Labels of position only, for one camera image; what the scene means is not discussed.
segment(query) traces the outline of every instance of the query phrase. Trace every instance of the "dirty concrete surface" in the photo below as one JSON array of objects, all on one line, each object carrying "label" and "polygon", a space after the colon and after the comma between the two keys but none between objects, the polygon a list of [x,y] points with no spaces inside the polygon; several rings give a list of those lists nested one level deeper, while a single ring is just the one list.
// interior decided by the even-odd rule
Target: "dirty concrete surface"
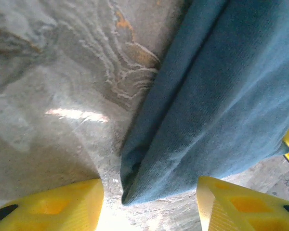
[{"label": "dirty concrete surface", "polygon": [[[120,203],[119,151],[190,1],[0,0],[0,206],[100,177],[98,230],[201,230],[195,191]],[[226,180],[289,200],[289,164]]]}]

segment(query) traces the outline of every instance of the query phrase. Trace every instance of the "blue fabric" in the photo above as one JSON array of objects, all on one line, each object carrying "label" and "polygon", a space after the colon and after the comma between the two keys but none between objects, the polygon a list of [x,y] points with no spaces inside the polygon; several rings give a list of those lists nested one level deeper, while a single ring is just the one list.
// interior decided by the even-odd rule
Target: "blue fabric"
[{"label": "blue fabric", "polygon": [[122,203],[288,151],[289,0],[195,0],[122,151]]}]

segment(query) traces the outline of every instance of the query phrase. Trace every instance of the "concrete floor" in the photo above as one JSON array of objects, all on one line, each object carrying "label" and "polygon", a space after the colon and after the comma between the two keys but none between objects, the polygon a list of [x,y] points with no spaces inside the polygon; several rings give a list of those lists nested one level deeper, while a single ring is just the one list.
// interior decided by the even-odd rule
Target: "concrete floor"
[{"label": "concrete floor", "polygon": [[[120,204],[120,148],[188,1],[4,1],[30,3],[27,11],[42,13],[17,4],[6,11],[33,23],[23,38],[15,37],[18,54],[0,50],[0,205],[101,177],[105,204],[98,230],[201,230],[195,192]],[[45,37],[34,34],[41,25],[49,26]],[[283,157],[227,180],[289,200]]]}]

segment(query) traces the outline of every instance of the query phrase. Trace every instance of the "blue cloth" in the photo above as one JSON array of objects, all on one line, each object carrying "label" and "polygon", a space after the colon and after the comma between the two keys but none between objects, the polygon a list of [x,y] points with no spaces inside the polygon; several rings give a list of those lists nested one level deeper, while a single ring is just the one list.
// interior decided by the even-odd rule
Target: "blue cloth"
[{"label": "blue cloth", "polygon": [[288,151],[289,0],[195,0],[122,151],[122,203]]}]

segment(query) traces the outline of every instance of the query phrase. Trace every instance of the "orange stain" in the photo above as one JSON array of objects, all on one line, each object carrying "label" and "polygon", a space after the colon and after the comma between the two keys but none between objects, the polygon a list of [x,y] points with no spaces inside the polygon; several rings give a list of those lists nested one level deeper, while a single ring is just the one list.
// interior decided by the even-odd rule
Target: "orange stain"
[{"label": "orange stain", "polygon": [[116,11],[116,15],[119,17],[117,27],[127,28],[128,30],[130,30],[132,39],[134,40],[134,29],[131,26],[130,22],[125,20],[123,14],[120,11]]}]

